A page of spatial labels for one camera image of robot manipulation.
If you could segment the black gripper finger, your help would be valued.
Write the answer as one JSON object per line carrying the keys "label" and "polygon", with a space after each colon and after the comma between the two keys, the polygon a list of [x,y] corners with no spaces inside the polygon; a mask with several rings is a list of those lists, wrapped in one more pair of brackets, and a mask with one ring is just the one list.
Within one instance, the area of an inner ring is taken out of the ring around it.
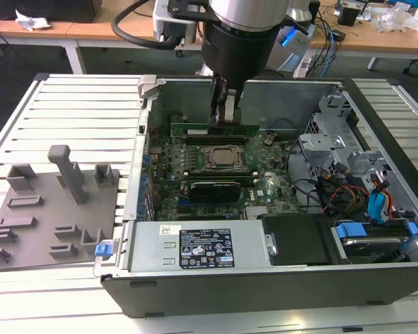
{"label": "black gripper finger", "polygon": [[222,77],[212,78],[210,125],[237,126],[241,123],[238,106],[242,95],[242,85],[232,88]]}

